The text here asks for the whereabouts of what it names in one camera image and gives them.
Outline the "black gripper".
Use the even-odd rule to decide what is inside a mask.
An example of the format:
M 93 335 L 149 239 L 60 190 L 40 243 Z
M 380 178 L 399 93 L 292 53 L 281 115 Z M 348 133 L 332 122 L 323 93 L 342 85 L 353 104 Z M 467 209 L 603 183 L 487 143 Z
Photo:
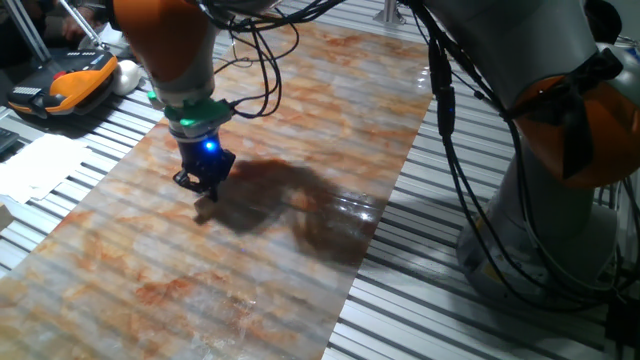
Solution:
M 198 138 L 177 138 L 182 168 L 173 176 L 182 188 L 219 201 L 220 186 L 225 182 L 236 156 L 220 143 L 218 132 Z

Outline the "bystander hand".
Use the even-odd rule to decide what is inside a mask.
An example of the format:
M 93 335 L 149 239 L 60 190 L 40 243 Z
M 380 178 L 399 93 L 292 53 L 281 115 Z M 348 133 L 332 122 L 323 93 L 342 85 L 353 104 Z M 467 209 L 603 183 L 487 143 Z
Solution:
M 78 8 L 79 14 L 87 22 L 87 24 L 95 29 L 101 25 L 98 19 L 97 11 L 93 8 L 81 6 Z M 79 41 L 86 35 L 82 26 L 71 16 L 67 16 L 62 25 L 62 36 L 67 41 Z

